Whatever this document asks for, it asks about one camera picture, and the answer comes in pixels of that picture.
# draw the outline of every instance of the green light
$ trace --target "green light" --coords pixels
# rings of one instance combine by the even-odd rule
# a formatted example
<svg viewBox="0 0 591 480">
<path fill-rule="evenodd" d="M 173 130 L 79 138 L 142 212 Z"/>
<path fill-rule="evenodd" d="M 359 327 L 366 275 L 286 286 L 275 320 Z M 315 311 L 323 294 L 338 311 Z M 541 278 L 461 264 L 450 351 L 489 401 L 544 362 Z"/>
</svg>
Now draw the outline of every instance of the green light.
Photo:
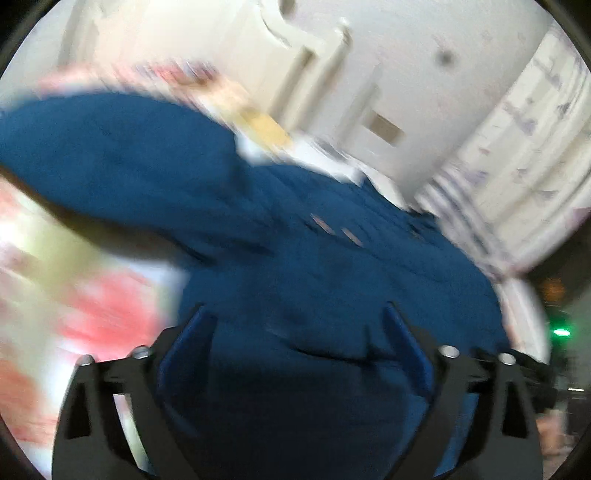
<svg viewBox="0 0 591 480">
<path fill-rule="evenodd" d="M 557 328 L 556 330 L 553 330 L 552 333 L 559 337 L 570 337 L 570 332 L 563 328 Z"/>
</svg>

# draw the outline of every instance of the dark blue garment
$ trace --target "dark blue garment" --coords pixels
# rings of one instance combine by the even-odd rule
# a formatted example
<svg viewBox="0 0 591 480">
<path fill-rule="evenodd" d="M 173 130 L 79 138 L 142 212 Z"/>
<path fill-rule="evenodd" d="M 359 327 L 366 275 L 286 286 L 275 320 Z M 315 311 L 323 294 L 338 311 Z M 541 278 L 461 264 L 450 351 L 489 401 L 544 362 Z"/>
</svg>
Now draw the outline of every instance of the dark blue garment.
<svg viewBox="0 0 591 480">
<path fill-rule="evenodd" d="M 0 161 L 57 204 L 194 252 L 179 316 L 207 310 L 159 393 L 206 478 L 383 478 L 428 406 L 384 333 L 390 301 L 463 353 L 509 348 L 491 285 L 433 217 L 368 181 L 251 167 L 230 131 L 182 106 L 113 93 L 31 102 L 0 119 Z"/>
</svg>

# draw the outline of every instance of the patterned curtain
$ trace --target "patterned curtain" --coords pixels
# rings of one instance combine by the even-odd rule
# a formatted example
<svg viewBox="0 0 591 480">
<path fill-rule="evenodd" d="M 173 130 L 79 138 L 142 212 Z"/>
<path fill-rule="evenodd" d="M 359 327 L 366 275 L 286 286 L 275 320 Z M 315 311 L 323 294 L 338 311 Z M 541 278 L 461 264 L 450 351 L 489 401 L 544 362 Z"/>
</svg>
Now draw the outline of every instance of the patterned curtain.
<svg viewBox="0 0 591 480">
<path fill-rule="evenodd" d="M 500 104 L 416 197 L 498 281 L 538 264 L 591 213 L 590 80 L 554 23 Z"/>
</svg>

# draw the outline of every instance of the blue sleeve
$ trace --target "blue sleeve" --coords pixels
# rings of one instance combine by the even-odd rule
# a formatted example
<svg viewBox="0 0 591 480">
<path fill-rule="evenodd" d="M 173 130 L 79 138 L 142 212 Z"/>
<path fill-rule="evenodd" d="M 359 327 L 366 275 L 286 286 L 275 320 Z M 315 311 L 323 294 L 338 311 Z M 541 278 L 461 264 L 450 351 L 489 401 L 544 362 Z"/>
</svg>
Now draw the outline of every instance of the blue sleeve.
<svg viewBox="0 0 591 480">
<path fill-rule="evenodd" d="M 29 102 L 0 118 L 0 162 L 53 203 L 205 255 L 272 238 L 234 134 L 180 105 L 120 93 Z"/>
</svg>

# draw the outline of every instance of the silver bolt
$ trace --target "silver bolt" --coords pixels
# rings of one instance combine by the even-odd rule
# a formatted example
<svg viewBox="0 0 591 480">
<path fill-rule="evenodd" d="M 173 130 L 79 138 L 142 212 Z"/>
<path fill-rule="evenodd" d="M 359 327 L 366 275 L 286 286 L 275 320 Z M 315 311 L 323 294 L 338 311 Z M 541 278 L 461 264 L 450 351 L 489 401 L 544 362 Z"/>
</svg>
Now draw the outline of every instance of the silver bolt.
<svg viewBox="0 0 591 480">
<path fill-rule="evenodd" d="M 85 365 L 91 365 L 95 363 L 95 359 L 92 358 L 92 355 L 82 355 L 77 361 L 76 365 L 79 367 L 84 367 Z"/>
<path fill-rule="evenodd" d="M 501 361 L 502 364 L 505 364 L 505 365 L 515 365 L 517 363 L 517 360 L 515 360 L 515 357 L 513 355 L 511 355 L 510 353 L 500 354 L 499 360 Z"/>
<path fill-rule="evenodd" d="M 152 350 L 150 350 L 150 347 L 145 345 L 137 346 L 131 351 L 131 356 L 137 360 L 148 358 L 150 355 L 152 355 Z"/>
<path fill-rule="evenodd" d="M 460 356 L 460 351 L 451 345 L 442 345 L 439 347 L 439 353 L 446 358 L 457 358 Z"/>
</svg>

